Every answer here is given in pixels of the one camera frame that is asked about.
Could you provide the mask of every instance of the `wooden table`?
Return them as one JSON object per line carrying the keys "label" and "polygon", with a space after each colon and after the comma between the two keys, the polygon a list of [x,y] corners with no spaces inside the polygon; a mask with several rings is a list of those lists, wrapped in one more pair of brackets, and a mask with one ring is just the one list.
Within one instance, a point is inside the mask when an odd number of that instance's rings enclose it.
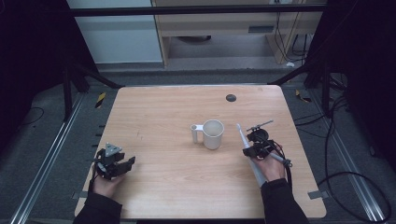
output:
{"label": "wooden table", "polygon": [[[236,101],[228,102],[228,94]],[[224,124],[222,145],[216,150],[192,142],[190,126],[207,119]],[[318,187],[283,92],[278,86],[258,85],[120,89],[99,149],[109,142],[123,148],[125,159],[136,156],[115,195],[123,204],[121,217],[264,217],[260,189],[235,124],[245,130],[269,119],[274,122],[264,129],[292,161],[297,203],[308,217],[324,217],[323,201],[307,195]],[[76,214],[84,200],[79,199]]]}

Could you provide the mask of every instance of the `gray floor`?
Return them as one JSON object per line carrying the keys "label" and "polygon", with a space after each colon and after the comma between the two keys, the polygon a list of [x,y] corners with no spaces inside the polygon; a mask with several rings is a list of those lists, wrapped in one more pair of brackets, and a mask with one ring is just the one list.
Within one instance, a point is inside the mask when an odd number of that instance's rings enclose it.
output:
{"label": "gray floor", "polygon": [[[212,36],[212,39],[206,42],[174,38],[169,62],[166,68],[134,68],[132,72],[129,69],[118,73],[104,72],[103,75],[128,86],[264,84],[286,75],[292,69],[285,64],[275,63],[265,38],[259,35]],[[30,223],[68,223],[74,217],[77,201],[72,199],[72,195],[82,188],[91,166],[87,160],[94,155],[103,131],[102,125],[106,124],[117,94],[117,90],[112,90],[89,77],[87,79],[91,83],[88,93],[73,91],[75,99],[82,98],[82,104],[42,189],[37,197],[33,198],[35,204],[29,211]],[[307,103],[296,97],[296,89],[300,90],[304,97],[316,99],[319,96],[320,87],[307,91],[302,87],[303,80],[304,76],[298,76],[282,88],[294,119],[315,115],[307,119],[298,119],[295,121],[296,124],[316,118],[321,112],[315,102]],[[94,108],[101,92],[106,93],[104,103],[101,108]],[[332,98],[335,99],[340,94],[338,91],[332,91]],[[8,146],[9,153],[0,159],[0,223],[8,223],[21,204],[61,129],[63,117],[62,86],[43,91],[35,97],[32,110],[25,120],[27,124],[20,127],[18,134]],[[348,112],[347,105],[335,112],[334,120],[336,133],[332,135],[333,139],[329,144],[329,173],[344,171],[347,167],[340,159],[340,144],[337,141],[341,141],[341,147],[346,149],[361,174],[370,177],[395,207],[396,198],[393,191],[396,188],[396,174],[389,168],[387,161],[370,155],[366,138],[353,115]],[[297,127],[317,181],[325,176],[324,136],[328,131],[326,122],[329,121],[321,119],[319,122]],[[361,198],[351,184],[352,178],[336,177],[331,183],[335,197],[347,208],[367,218]],[[319,188],[327,190],[325,184]],[[376,190],[372,187],[370,189],[386,215],[388,211],[384,200]],[[311,220],[312,223],[362,223],[345,212],[332,197],[324,199],[324,202],[327,216],[320,220]],[[396,219],[392,218],[389,223],[396,223]]]}

